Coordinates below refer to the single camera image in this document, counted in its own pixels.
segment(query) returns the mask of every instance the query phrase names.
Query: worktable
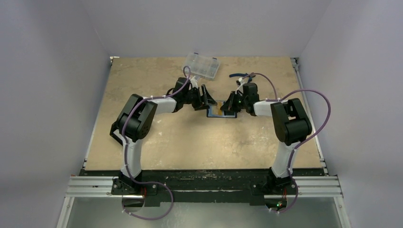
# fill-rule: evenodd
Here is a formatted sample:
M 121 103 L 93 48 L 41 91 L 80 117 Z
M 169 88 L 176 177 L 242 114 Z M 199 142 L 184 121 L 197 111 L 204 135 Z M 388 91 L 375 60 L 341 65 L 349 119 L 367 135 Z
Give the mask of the worktable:
M 227 100 L 236 90 L 233 73 L 262 73 L 279 97 L 299 89 L 289 57 L 217 57 L 221 61 L 214 81 L 200 79 L 215 100 Z M 109 131 L 131 94 L 164 95 L 182 77 L 185 57 L 114 58 L 89 147 L 86 170 L 119 170 L 122 146 Z M 268 81 L 256 76 L 260 99 L 274 98 Z M 290 98 L 300 98 L 301 94 Z M 242 110 L 235 119 L 207 118 L 206 111 L 185 105 L 177 113 L 154 117 L 143 142 L 142 169 L 250 169 L 268 168 L 278 140 L 270 117 L 250 116 Z M 295 168 L 321 167 L 314 140 L 299 149 Z

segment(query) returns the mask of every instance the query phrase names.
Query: purple cable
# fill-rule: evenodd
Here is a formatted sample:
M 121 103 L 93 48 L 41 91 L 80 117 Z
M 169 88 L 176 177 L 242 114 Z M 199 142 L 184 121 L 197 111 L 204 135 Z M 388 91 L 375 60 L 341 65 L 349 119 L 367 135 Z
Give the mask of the purple cable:
M 189 69 L 189 74 L 188 74 L 188 75 L 186 75 L 186 73 L 185 73 L 185 69 L 186 69 L 186 68 Z M 140 105 L 141 105 L 142 103 L 144 103 L 144 102 L 146 102 L 146 101 L 148 101 L 148 100 L 152 100 L 152 99 L 168 98 L 168 97 L 171 97 L 171 96 L 176 95 L 176 94 L 179 93 L 181 90 L 183 90 L 183 88 L 184 88 L 184 87 L 187 85 L 187 83 L 189 82 L 189 78 L 190 78 L 190 76 L 191 76 L 190 67 L 185 66 L 185 67 L 183 68 L 183 75 L 185 75 L 185 77 L 186 77 L 186 82 L 185 82 L 185 83 L 182 85 L 182 87 L 181 87 L 180 89 L 178 89 L 176 92 L 174 92 L 174 93 L 172 93 L 171 95 L 168 95 L 168 96 L 157 96 L 157 97 L 152 97 L 152 98 L 151 98 L 151 97 L 148 97 L 148 98 L 145 98 L 145 99 L 141 100 L 139 103 L 137 103 L 137 104 L 134 106 L 134 108 L 132 109 L 132 111 L 130 112 L 130 114 L 129 114 L 129 116 L 127 117 L 127 119 L 126 119 L 126 121 L 125 121 L 125 123 L 124 123 L 124 125 L 123 125 L 123 128 L 122 128 L 122 137 L 123 137 L 123 138 L 125 139 L 125 141 L 126 141 L 126 145 L 125 145 L 125 149 L 124 149 L 123 158 L 124 158 L 124 161 L 125 161 L 126 171 L 127 171 L 127 174 L 129 174 L 130 179 L 131 179 L 134 183 L 136 183 L 136 184 L 158 184 L 158 185 L 161 185 L 161 186 L 163 186 L 164 188 L 166 188 L 167 191 L 169 192 L 169 194 L 171 195 L 171 205 L 169 206 L 168 210 L 167 210 L 164 214 L 162 214 L 162 215 L 160 215 L 160 216 L 158 216 L 158 217 L 154 217 L 154 218 L 146 218 L 146 217 L 142 217 L 142 216 L 139 216 L 139 215 L 135 215 L 135 214 L 131 213 L 130 211 L 126 210 L 126 208 L 125 208 L 125 206 L 123 205 L 123 202 L 122 202 L 123 211 L 126 212 L 128 215 L 131 215 L 131 216 L 136 217 L 136 218 L 139 218 L 139 219 L 144 219 L 144 220 L 158 220 L 158 219 L 161 219 L 161 218 L 165 217 L 165 216 L 172 210 L 172 207 L 173 207 L 173 194 L 172 194 L 171 190 L 170 190 L 166 185 L 164 185 L 164 184 L 162 184 L 162 183 L 160 183 L 160 182 L 156 182 L 156 181 L 140 182 L 140 181 L 136 181 L 136 180 L 134 179 L 133 175 L 130 173 L 129 165 L 127 164 L 127 147 L 128 147 L 128 144 L 127 144 L 127 143 L 128 143 L 128 141 L 127 141 L 127 138 L 126 138 L 126 136 L 125 136 L 126 127 L 127 127 L 127 124 L 128 124 L 128 122 L 129 122 L 130 118 L 132 118 L 134 112 L 136 111 L 136 109 L 137 109 L 138 107 L 140 107 Z
M 291 93 L 285 95 L 285 97 L 281 98 L 281 99 L 280 99 L 280 102 L 283 101 L 283 100 L 285 100 L 287 97 L 289 97 L 289 96 L 291 96 L 291 95 L 293 95 L 293 94 L 295 94 L 295 93 L 304 92 L 304 91 L 306 91 L 306 92 L 313 92 L 313 93 L 319 94 L 319 95 L 321 95 L 321 96 L 324 98 L 324 100 L 325 100 L 326 103 L 327 103 L 327 116 L 326 116 L 326 119 L 325 119 L 325 121 L 323 122 L 323 124 L 319 127 L 319 129 L 318 129 L 315 133 L 313 133 L 310 137 L 308 137 L 308 138 L 305 139 L 304 141 L 302 141 L 302 142 L 300 142 L 299 144 L 297 144 L 297 145 L 294 147 L 294 149 L 291 151 L 290 159 L 288 160 L 288 164 L 287 164 L 287 172 L 288 172 L 288 174 L 289 174 L 291 180 L 294 182 L 295 188 L 296 188 L 296 191 L 297 191 L 297 192 L 296 192 L 295 198 L 294 198 L 294 200 L 291 202 L 291 204 L 288 205 L 284 210 L 278 211 L 278 213 L 283 213 L 283 212 L 286 212 L 287 210 L 289 210 L 292 206 L 294 206 L 294 204 L 295 204 L 295 202 L 297 201 L 297 198 L 298 198 L 298 185 L 297 185 L 297 182 L 295 181 L 295 179 L 292 177 L 292 174 L 291 174 L 291 171 L 290 171 L 291 162 L 292 162 L 292 157 L 294 156 L 295 150 L 298 149 L 300 146 L 302 146 L 304 143 L 308 142 L 309 140 L 311 140 L 311 139 L 313 139 L 315 136 L 317 136 L 317 134 L 319 134 L 319 132 L 325 127 L 325 125 L 326 125 L 327 122 L 329 121 L 329 117 L 330 117 L 331 108 L 330 108 L 329 99 L 328 99 L 323 93 L 321 93 L 321 92 L 319 92 L 319 91 L 317 91 L 317 90 L 313 90 L 313 89 L 297 89 L 297 90 L 294 90 L 294 91 L 292 91 Z
M 276 91 L 276 88 L 274 87 L 274 84 L 271 82 L 271 80 L 266 76 L 266 75 L 264 75 L 264 74 L 261 74 L 261 73 L 250 73 L 250 74 L 248 74 L 248 75 L 246 75 L 246 76 L 244 76 L 242 79 L 244 79 L 244 78 L 246 78 L 246 77 L 252 77 L 252 76 L 254 76 L 254 75 L 260 75 L 260 76 L 263 76 L 265 79 L 267 79 L 268 81 L 269 81 L 269 83 L 270 83 L 270 85 L 271 85 L 271 87 L 273 88 L 273 91 L 274 91 L 274 96 L 275 96 L 275 100 L 271 100 L 271 99 L 266 99 L 266 101 L 278 101 L 278 99 L 277 99 L 277 91 Z

